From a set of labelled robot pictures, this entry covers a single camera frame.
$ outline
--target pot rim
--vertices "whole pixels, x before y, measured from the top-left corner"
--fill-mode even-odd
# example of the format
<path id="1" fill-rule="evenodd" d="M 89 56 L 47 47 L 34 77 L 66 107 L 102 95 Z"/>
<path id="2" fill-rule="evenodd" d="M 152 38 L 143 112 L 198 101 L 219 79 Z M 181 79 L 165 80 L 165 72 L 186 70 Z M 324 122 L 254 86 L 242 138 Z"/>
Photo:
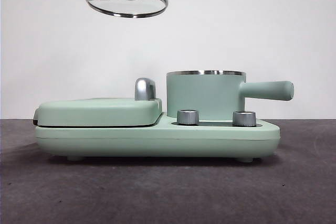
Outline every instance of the pot rim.
<path id="1" fill-rule="evenodd" d="M 240 71 L 229 71 L 229 70 L 184 70 L 175 71 L 167 73 L 167 76 L 187 76 L 192 74 L 218 74 L 218 75 L 229 75 L 229 76 L 246 76 L 245 72 Z"/>

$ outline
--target appliance base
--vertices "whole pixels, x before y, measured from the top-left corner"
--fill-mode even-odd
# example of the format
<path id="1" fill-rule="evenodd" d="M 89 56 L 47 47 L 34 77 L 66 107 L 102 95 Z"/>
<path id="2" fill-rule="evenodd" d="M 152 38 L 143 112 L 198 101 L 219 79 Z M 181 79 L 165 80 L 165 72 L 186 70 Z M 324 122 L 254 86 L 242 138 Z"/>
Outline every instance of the appliance base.
<path id="1" fill-rule="evenodd" d="M 163 113 L 147 127 L 41 127 L 37 143 L 42 150 L 70 161 L 83 157 L 233 157 L 249 163 L 272 155 L 280 129 L 257 120 L 258 127 L 177 125 Z"/>

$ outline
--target sandwich maker lid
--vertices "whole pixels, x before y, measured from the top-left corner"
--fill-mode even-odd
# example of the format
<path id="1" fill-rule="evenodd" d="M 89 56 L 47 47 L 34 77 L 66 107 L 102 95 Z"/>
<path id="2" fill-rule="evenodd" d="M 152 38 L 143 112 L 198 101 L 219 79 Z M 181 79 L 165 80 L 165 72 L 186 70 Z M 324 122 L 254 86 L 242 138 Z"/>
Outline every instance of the sandwich maker lid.
<path id="1" fill-rule="evenodd" d="M 162 113 L 161 99 L 97 98 L 42 103 L 34 124 L 52 127 L 145 126 Z"/>

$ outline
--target mint green appliance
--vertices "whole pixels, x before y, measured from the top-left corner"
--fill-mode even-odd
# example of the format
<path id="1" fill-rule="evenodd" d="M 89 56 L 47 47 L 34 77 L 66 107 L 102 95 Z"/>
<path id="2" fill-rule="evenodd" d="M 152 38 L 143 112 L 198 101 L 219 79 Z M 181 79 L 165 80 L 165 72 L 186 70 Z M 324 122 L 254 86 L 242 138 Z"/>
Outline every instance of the mint green appliance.
<path id="1" fill-rule="evenodd" d="M 272 155 L 280 129 L 245 111 L 245 97 L 293 98 L 291 82 L 246 83 L 243 72 L 167 74 L 162 112 L 155 83 L 140 78 L 134 98 L 46 102 L 34 115 L 38 145 L 78 161 L 88 156 L 233 157 Z"/>

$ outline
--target pot handle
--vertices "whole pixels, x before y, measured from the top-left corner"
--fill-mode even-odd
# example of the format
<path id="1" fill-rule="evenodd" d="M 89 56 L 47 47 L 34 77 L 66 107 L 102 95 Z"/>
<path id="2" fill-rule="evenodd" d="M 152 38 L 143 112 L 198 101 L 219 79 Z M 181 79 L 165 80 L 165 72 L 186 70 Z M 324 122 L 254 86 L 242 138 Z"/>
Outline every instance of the pot handle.
<path id="1" fill-rule="evenodd" d="M 240 94 L 247 98 L 289 101 L 294 97 L 294 85 L 290 81 L 242 83 Z"/>

